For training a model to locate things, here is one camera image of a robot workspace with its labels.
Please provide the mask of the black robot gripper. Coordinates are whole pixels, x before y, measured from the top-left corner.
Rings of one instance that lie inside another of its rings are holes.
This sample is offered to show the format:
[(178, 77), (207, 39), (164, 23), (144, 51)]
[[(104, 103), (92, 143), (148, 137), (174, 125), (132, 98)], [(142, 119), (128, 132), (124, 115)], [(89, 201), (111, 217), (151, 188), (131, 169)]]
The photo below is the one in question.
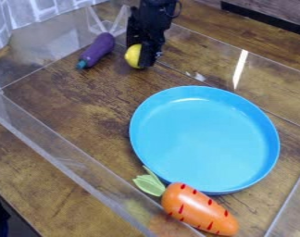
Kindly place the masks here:
[(140, 0), (139, 6), (130, 8), (126, 27), (126, 47), (142, 44), (138, 66), (147, 69), (162, 56), (163, 33), (170, 29), (172, 19), (178, 17), (178, 0)]

